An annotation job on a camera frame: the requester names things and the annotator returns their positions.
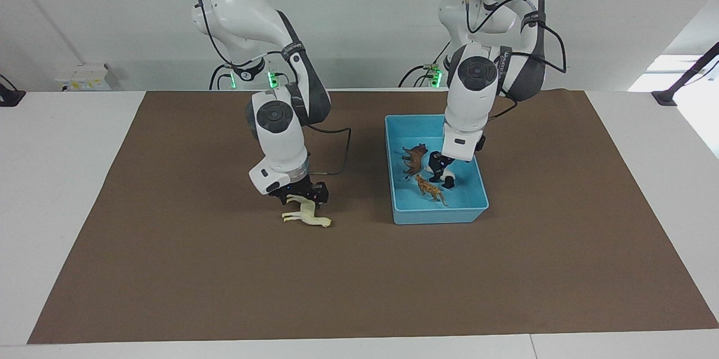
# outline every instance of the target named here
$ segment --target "brown table mat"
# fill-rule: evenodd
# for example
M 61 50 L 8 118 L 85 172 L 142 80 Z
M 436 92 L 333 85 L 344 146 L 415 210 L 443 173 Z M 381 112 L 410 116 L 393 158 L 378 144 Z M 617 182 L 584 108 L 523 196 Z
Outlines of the brown table mat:
M 475 223 L 394 225 L 384 117 L 445 98 L 333 93 L 354 139 L 322 229 L 252 188 L 249 93 L 147 93 L 29 343 L 716 328 L 581 92 L 490 124 Z M 306 137 L 339 167 L 343 135 Z

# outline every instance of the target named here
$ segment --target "blue container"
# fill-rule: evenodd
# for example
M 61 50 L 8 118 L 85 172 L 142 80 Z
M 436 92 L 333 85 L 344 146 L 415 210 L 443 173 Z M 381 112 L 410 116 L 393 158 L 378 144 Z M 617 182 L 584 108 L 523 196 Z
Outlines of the blue container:
M 446 207 L 441 201 L 434 201 L 429 194 L 421 195 L 414 177 L 405 179 L 407 169 L 402 157 L 407 155 L 402 147 L 411 149 L 418 144 L 427 144 L 429 152 L 422 158 L 423 169 L 429 163 L 429 154 L 442 151 L 442 126 L 444 115 L 397 115 L 385 118 L 387 160 L 390 170 L 392 208 L 396 224 L 442 224 L 471 223 L 487 210 L 489 201 L 482 182 L 477 160 L 455 161 L 449 169 L 457 177 L 456 187 L 445 189 L 439 185 Z M 422 171 L 425 179 L 431 172 Z

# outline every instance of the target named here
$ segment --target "brown toy animal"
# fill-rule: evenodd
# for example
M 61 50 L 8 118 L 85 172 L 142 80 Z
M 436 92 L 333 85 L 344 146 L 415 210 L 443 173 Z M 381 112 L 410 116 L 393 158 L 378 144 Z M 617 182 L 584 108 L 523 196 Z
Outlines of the brown toy animal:
M 413 149 L 406 149 L 405 147 L 402 147 L 402 149 L 405 150 L 406 154 L 409 154 L 402 157 L 405 165 L 409 167 L 408 170 L 404 171 L 407 174 L 405 179 L 409 179 L 412 175 L 422 172 L 422 157 L 427 154 L 427 144 L 419 144 Z
M 427 182 L 424 178 L 422 178 L 422 175 L 417 175 L 414 178 L 417 180 L 417 185 L 419 187 L 419 190 L 422 192 L 422 196 L 424 196 L 425 193 L 429 193 L 430 195 L 432 195 L 434 201 L 439 201 L 437 199 L 437 196 L 439 196 L 439 198 L 442 199 L 442 204 L 449 207 L 446 201 L 444 201 L 444 195 L 442 195 L 442 191 L 439 190 L 439 188 Z

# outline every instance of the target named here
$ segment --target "cream-colored animal figurine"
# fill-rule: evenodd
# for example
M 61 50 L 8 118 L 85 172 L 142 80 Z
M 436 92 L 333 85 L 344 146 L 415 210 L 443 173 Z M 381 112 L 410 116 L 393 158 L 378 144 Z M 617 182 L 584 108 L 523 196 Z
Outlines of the cream-colored animal figurine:
M 285 221 L 301 220 L 305 224 L 309 224 L 311 226 L 323 226 L 323 228 L 328 228 L 329 225 L 332 224 L 332 220 L 326 217 L 314 216 L 316 205 L 313 201 L 297 195 L 287 196 L 287 201 L 296 201 L 300 203 L 300 211 L 295 213 L 283 213 L 282 218 L 285 219 Z

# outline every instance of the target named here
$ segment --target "white table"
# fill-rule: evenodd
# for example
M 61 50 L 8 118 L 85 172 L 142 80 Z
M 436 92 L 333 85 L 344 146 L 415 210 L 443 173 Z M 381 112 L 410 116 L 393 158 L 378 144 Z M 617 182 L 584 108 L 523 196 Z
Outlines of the white table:
M 719 357 L 719 330 L 25 346 L 143 96 L 29 93 L 0 110 L 0 357 Z M 588 96 L 717 315 L 719 160 L 648 94 Z

